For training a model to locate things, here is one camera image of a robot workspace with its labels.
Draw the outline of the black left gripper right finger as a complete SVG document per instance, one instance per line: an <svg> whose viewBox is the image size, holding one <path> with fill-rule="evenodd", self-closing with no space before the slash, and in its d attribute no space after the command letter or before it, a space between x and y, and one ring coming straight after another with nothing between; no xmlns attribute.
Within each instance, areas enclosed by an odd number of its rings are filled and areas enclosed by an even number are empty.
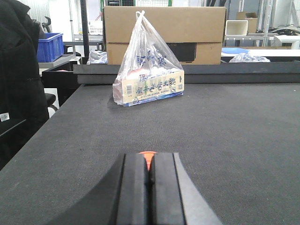
<svg viewBox="0 0 300 225"><path fill-rule="evenodd" d="M155 154L150 166L150 181L152 224L222 224L191 181L178 153Z"/></svg>

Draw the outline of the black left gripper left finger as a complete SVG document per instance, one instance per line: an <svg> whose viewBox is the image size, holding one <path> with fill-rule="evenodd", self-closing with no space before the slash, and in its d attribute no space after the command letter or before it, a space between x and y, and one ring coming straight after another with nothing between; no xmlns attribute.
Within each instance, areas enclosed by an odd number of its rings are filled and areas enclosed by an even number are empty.
<svg viewBox="0 0 300 225"><path fill-rule="evenodd" d="M105 176L51 225L147 225L148 170L142 154L119 154Z"/></svg>

